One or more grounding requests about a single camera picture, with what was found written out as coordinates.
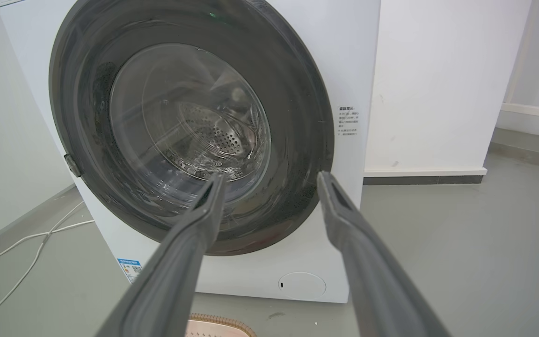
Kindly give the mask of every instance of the front-loading washing machine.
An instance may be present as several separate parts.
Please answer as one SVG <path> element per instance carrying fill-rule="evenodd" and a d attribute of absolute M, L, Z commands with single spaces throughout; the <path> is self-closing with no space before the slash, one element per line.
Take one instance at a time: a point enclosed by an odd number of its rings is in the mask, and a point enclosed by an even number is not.
<path fill-rule="evenodd" d="M 223 173 L 225 213 L 197 292 L 346 303 L 316 176 L 331 171 L 360 202 L 379 7 L 24 0 L 0 13 L 129 279 Z"/>

